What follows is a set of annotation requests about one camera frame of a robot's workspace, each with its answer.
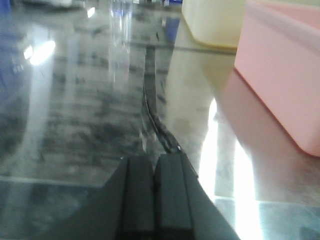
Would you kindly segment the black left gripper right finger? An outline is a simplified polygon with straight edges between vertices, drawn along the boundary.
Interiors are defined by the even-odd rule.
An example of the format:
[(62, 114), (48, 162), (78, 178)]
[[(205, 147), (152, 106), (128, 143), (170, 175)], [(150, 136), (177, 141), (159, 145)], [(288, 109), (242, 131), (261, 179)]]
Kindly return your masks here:
[(184, 153), (162, 154), (154, 181), (156, 239), (239, 239), (201, 187)]

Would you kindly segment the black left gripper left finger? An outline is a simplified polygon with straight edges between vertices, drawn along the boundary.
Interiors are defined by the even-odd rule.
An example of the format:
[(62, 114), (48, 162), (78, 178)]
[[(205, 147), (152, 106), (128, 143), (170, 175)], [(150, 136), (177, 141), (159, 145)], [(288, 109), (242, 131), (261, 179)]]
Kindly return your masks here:
[(107, 183), (45, 240), (151, 240), (154, 235), (153, 167), (145, 156), (121, 161)]

